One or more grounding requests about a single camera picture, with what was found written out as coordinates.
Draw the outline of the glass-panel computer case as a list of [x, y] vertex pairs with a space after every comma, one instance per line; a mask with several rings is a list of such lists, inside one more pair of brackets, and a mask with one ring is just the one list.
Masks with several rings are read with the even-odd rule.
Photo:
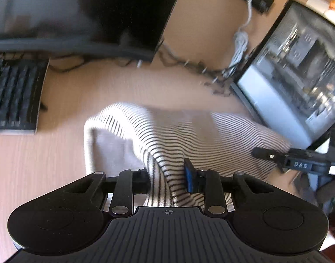
[[231, 87], [256, 121], [315, 150], [335, 128], [335, 25], [288, 0]]

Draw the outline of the black curved monitor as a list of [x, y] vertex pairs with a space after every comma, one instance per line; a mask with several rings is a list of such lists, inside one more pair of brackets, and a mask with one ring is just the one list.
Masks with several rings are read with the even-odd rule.
[[177, 0], [0, 0], [0, 52], [150, 62]]

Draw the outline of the black keyboard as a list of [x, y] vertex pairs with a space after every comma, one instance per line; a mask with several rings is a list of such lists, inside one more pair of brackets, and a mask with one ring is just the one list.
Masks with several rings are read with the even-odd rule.
[[48, 59], [0, 55], [0, 134], [35, 134]]

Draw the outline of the beige striped knit garment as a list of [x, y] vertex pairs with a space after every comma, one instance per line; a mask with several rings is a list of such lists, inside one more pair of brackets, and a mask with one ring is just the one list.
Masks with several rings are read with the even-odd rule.
[[197, 169], [212, 169], [222, 176], [243, 171], [265, 181], [276, 165], [253, 158], [256, 147], [286, 152], [290, 144], [269, 128], [232, 113], [129, 103], [114, 103], [84, 125], [87, 173], [148, 172], [150, 191], [136, 196], [135, 206], [203, 205], [202, 195], [190, 195], [185, 188], [185, 159]]

